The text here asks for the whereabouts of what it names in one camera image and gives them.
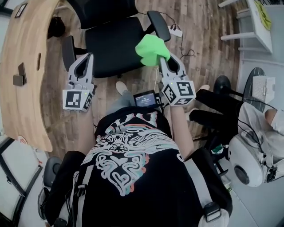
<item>black t-shirt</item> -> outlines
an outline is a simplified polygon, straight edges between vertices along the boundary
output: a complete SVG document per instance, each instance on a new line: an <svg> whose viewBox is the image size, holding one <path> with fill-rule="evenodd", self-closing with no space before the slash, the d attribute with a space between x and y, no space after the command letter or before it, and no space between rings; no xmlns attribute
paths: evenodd
<svg viewBox="0 0 284 227"><path fill-rule="evenodd" d="M124 109L103 118L97 145L85 157L68 152L47 201L50 224L59 216L75 171L82 182L94 169L87 187L83 226L197 226L203 215L194 184L164 116L149 108ZM216 173L208 151L192 156L213 201L232 212L232 201Z"/></svg>

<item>power strip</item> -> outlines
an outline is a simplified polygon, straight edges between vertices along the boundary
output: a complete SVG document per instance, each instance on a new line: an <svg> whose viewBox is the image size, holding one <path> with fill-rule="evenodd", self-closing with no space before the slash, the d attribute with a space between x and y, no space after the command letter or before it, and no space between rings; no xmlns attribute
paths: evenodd
<svg viewBox="0 0 284 227"><path fill-rule="evenodd" d="M176 30L170 29L170 26L168 26L168 28L169 28L170 34L175 35L175 36L180 37L180 38L182 37L182 31L181 30L179 30L177 28L176 28Z"/></svg>

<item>green cloth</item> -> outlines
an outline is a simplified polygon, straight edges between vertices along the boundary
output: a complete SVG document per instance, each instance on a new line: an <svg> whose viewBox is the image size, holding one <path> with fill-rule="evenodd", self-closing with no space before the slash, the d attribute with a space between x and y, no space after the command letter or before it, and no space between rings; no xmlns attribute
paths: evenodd
<svg viewBox="0 0 284 227"><path fill-rule="evenodd" d="M266 9L263 7L261 2L259 2L259 1L254 1L254 3L256 4L256 7L258 9L259 16L260 16L260 19L261 19L261 23L263 24L263 26L268 31L270 31L271 30L271 20L270 20L270 17L268 15Z"/></svg>
<svg viewBox="0 0 284 227"><path fill-rule="evenodd" d="M145 35L135 50L142 57L141 63L145 66L157 66L158 56L165 57L167 61L170 59L170 51L165 42L155 35Z"/></svg>

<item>white sneaker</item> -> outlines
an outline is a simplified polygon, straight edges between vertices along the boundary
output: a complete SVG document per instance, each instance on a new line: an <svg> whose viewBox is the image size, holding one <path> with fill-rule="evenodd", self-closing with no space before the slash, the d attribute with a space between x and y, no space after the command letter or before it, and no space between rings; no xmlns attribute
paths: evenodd
<svg viewBox="0 0 284 227"><path fill-rule="evenodd" d="M198 90L201 90L201 89L210 90L210 86L208 84L205 84L205 85L202 85Z"/></svg>
<svg viewBox="0 0 284 227"><path fill-rule="evenodd" d="M121 82L121 81L117 81L115 84L116 90L118 91L118 93L120 93L121 95L124 93L124 91L128 90L125 83Z"/></svg>
<svg viewBox="0 0 284 227"><path fill-rule="evenodd" d="M190 116L191 112L194 111L194 110L199 110L199 109L198 108L192 108L189 112L185 113L187 121L190 121L189 116Z"/></svg>

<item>jeans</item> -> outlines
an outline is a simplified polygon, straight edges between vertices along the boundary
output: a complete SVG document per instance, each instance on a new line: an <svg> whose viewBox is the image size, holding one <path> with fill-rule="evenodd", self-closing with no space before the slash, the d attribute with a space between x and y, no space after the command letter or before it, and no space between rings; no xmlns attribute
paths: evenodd
<svg viewBox="0 0 284 227"><path fill-rule="evenodd" d="M135 106L134 97L130 91L125 90L119 100L111 105L111 108L106 112L106 115L113 114L114 112L129 106Z"/></svg>
<svg viewBox="0 0 284 227"><path fill-rule="evenodd" d="M216 94L208 90L199 90L196 93L196 100L222 114L193 110L189 116L191 121L209 129L216 129L229 140L238 134L238 117L243 104L242 101L226 94Z"/></svg>

